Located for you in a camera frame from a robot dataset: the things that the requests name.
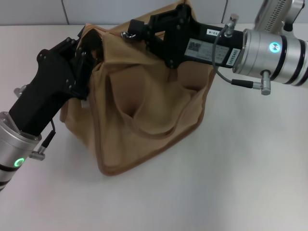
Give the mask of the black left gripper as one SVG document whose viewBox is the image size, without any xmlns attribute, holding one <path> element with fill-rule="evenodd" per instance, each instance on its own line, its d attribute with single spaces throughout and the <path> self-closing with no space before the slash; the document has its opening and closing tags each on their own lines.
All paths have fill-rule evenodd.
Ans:
<svg viewBox="0 0 308 231">
<path fill-rule="evenodd" d="M 92 71 L 103 59 L 103 43 L 96 30 L 85 34 L 77 48 L 78 43 L 66 38 L 37 56 L 37 74 L 9 110 L 20 131 L 40 134 L 69 99 L 87 98 Z"/>
</svg>

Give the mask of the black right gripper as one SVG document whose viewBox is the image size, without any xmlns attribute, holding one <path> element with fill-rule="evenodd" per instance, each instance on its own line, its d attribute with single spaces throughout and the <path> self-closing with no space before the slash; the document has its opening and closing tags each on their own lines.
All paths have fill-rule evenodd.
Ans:
<svg viewBox="0 0 308 231">
<path fill-rule="evenodd" d="M 177 5 L 175 9 L 163 13 L 151 14 L 146 22 L 132 19 L 129 23 L 129 35 L 144 36 L 146 50 L 171 66 L 178 67 L 186 61 L 212 64 L 212 47 L 222 27 L 201 24 L 192 19 L 182 29 L 173 29 L 165 33 L 164 42 L 155 34 L 181 25 L 191 16 L 190 5 Z M 215 47 L 215 64 L 218 67 L 232 68 L 243 47 L 244 34 L 235 30 L 230 38 L 221 35 Z"/>
</svg>

